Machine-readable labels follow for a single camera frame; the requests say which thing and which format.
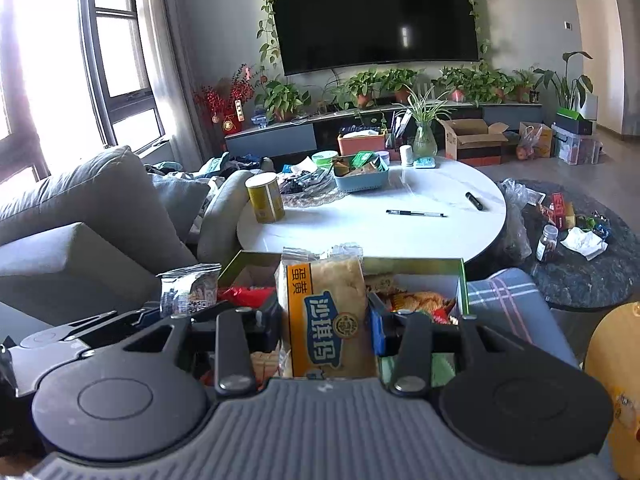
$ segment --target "doorway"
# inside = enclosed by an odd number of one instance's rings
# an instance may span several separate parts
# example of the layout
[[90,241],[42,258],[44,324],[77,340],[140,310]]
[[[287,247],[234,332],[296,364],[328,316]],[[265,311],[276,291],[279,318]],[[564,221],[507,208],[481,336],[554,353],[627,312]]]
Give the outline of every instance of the doorway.
[[593,60],[584,60],[584,73],[598,96],[597,122],[622,133],[625,105],[625,62],[617,0],[576,0],[582,32],[582,49]]

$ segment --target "glass vase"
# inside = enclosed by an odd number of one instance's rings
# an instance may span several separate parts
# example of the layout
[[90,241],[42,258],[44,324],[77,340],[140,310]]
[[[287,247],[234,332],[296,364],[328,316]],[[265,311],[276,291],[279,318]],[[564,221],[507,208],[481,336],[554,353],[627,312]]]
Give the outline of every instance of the glass vase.
[[433,137],[431,122],[418,123],[418,130],[414,140],[414,159],[423,156],[436,156],[438,145]]

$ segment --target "plaid fabric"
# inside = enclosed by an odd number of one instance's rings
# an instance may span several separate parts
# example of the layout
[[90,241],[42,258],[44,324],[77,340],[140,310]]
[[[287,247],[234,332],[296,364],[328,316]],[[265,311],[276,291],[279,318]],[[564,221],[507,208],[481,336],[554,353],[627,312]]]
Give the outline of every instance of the plaid fabric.
[[482,282],[467,283],[469,310],[549,354],[577,366],[560,327],[530,276],[520,269],[497,272]]

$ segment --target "television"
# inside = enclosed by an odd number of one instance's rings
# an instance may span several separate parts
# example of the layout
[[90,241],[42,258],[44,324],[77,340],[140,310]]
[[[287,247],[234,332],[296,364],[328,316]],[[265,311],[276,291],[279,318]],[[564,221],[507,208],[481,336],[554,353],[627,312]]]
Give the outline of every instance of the television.
[[286,75],[349,65],[477,61],[469,0],[276,0]]

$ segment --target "blue plastic basket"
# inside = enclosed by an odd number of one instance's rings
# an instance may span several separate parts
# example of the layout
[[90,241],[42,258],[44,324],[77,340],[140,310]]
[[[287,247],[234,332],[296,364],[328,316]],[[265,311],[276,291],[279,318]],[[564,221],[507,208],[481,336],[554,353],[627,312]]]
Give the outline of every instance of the blue plastic basket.
[[378,189],[389,182],[389,167],[382,160],[380,161],[380,166],[384,168],[384,171],[364,175],[335,176],[334,173],[336,186],[344,193]]

